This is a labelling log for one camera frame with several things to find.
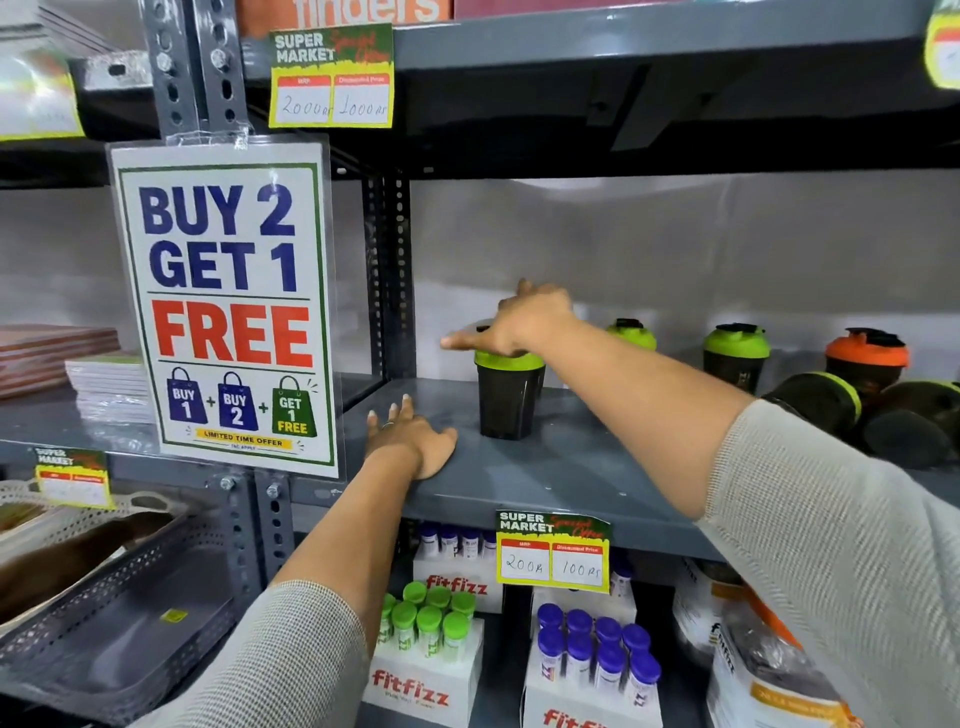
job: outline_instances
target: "fitfizz logo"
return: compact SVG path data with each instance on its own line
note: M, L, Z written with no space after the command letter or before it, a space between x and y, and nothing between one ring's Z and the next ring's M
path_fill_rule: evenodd
M446 692L430 690L420 680L401 680L385 669L373 672L373 686L382 687L385 693L397 700L414 702L427 708L450 707L450 696Z
M543 725L551 725L555 728L607 728L603 723L595 720L580 722L575 717L555 711L553 708L543 714Z
M430 574L426 577L426 586L427 588L447 587L452 592L467 592L472 595L487 595L486 584L476 584L469 579L465 579L463 576L457 576L453 579L448 579L445 576L440 576L437 573Z

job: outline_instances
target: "stack of notebooks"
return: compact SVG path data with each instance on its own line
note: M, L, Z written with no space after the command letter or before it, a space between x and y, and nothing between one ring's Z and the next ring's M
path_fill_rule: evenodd
M97 423L149 425L154 421L150 384L137 352L109 352L70 359L70 384L80 416Z
M0 326L0 399L65 384L66 359L119 348L115 328Z

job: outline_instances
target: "super market price label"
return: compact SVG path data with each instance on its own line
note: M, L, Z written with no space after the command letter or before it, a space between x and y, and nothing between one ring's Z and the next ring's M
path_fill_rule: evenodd
M324 146L110 153L161 451L338 477Z
M610 524L569 513L497 511L497 581L610 591Z

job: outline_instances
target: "gray plastic tray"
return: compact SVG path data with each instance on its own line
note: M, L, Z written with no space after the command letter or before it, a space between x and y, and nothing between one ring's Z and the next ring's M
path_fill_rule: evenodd
M148 713L236 621L225 547L190 516L105 567L0 638L0 692L111 725Z

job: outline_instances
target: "product packaging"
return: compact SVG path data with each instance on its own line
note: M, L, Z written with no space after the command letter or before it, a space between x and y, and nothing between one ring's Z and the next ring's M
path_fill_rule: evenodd
M445 619L451 617L459 615L447 615ZM443 654L426 657L421 645L401 652L396 640L378 644L363 700L449 728L468 728L480 682L483 643L483 621L474 619L456 660L446 659Z
M704 340L704 371L753 394L770 357L763 334L754 324L721 324Z
M837 728L846 704L755 595L731 602L717 633L707 692L713 728Z
M455 595L466 592L476 597L475 610L489 614L503 612L503 584L496 581L496 559L447 558L427 555L420 544L414 556L414 578L428 587L447 587Z
M746 594L743 580L726 564L684 559L673 596L673 624L684 654L696 665L710 669L713 648L731 601Z
M610 617L620 624L633 624L636 621L636 602L632 591L620 595L605 595L575 589L534 587L530 607L531 638L537 628L538 610L543 604L556 604L566 612L567 620L571 611L579 609L587 612L593 619Z
M561 678L551 681L542 675L539 647L532 645L520 705L521 728L662 727L660 696L656 684L644 686L644 704L635 705L629 678L625 684L621 683L619 690L616 685L608 684L600 692L593 684L595 677L584 683L582 673L575 671L576 661L573 664L574 670L571 671L568 657ZM621 669L624 669L626 658L617 662L622 663ZM594 666L594 673L597 671L598 667Z
M453 16L453 0L237 0L242 37L270 31L367 23L435 23Z

